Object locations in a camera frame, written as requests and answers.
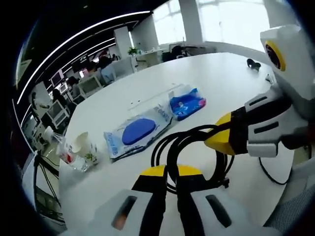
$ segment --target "window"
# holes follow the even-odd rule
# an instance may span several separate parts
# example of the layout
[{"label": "window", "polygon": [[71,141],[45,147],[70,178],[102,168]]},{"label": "window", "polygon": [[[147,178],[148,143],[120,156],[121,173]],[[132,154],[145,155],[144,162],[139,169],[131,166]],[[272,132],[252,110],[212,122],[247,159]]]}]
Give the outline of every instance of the window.
[{"label": "window", "polygon": [[264,51],[260,32],[269,29],[263,0],[197,0],[204,41]]},{"label": "window", "polygon": [[181,8],[178,0],[164,3],[153,11],[159,44],[186,41]]}]

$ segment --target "clear plastic bottle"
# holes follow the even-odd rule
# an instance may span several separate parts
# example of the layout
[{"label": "clear plastic bottle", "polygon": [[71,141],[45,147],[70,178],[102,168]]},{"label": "clear plastic bottle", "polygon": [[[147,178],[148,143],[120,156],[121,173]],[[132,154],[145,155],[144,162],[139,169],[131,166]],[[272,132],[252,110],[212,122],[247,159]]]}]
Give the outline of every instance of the clear plastic bottle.
[{"label": "clear plastic bottle", "polygon": [[57,144],[56,155],[72,168],[85,172],[90,167],[84,158],[73,153],[72,146],[66,142],[65,137],[55,133],[50,126],[46,128],[43,138]]}]

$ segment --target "white table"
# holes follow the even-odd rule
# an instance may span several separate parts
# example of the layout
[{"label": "white table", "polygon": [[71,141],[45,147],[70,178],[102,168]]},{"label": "white table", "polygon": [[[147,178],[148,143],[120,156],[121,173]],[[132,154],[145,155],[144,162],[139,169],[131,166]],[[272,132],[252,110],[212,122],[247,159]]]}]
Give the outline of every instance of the white table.
[{"label": "white table", "polygon": [[[199,55],[162,63],[129,75],[79,104],[71,118],[66,138],[72,140],[88,131],[92,142],[105,153],[104,131],[113,130],[134,115],[134,110],[130,108],[138,101],[150,99],[177,84],[197,87],[206,97],[207,105],[179,122],[163,137],[198,125],[214,124],[224,114],[243,106],[257,94],[266,92],[270,87],[265,81],[267,73],[273,74],[269,66],[262,64],[257,73],[247,67],[245,57],[229,53]],[[151,153],[156,143],[144,152],[114,164],[105,155],[93,171],[85,174],[61,162],[60,197],[68,229],[83,227],[92,220],[98,207],[121,189],[130,189],[139,174],[150,167]],[[215,156],[214,150],[198,142],[185,148],[178,162],[199,168],[206,178],[210,178],[215,167]],[[163,153],[161,163],[166,163],[165,157],[166,153]],[[262,161],[271,176],[285,181],[292,160],[293,152],[280,145],[277,158]],[[228,177],[230,187],[226,189],[227,193],[249,211],[254,222],[263,225],[285,186],[272,183],[263,173],[258,158],[247,154],[236,156]],[[177,212],[177,198],[170,193],[166,197],[160,235],[184,235]]]}]

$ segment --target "yellow circle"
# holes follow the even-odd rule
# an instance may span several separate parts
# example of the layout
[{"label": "yellow circle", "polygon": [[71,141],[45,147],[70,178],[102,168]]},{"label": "yellow circle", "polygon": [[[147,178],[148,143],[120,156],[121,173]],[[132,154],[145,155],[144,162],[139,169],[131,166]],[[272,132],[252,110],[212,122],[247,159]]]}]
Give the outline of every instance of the yellow circle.
[{"label": "yellow circle", "polygon": [[[266,41],[265,47],[266,47],[267,55],[268,55],[269,59],[271,60],[271,62],[274,64],[274,66],[277,69],[279,69],[280,71],[285,71],[284,58],[283,58],[281,52],[279,51],[279,49],[277,48],[277,46],[274,44],[274,42]],[[270,54],[273,54],[273,53],[275,54],[276,58],[271,58]]]}]

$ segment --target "office chair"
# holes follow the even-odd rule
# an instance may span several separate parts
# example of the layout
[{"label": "office chair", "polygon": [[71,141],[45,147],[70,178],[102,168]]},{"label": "office chair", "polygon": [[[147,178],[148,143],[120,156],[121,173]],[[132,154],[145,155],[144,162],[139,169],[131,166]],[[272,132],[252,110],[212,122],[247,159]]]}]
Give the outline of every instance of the office chair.
[{"label": "office chair", "polygon": [[59,125],[70,115],[66,108],[64,108],[58,100],[48,109],[46,114],[51,118],[53,125],[58,129]]}]

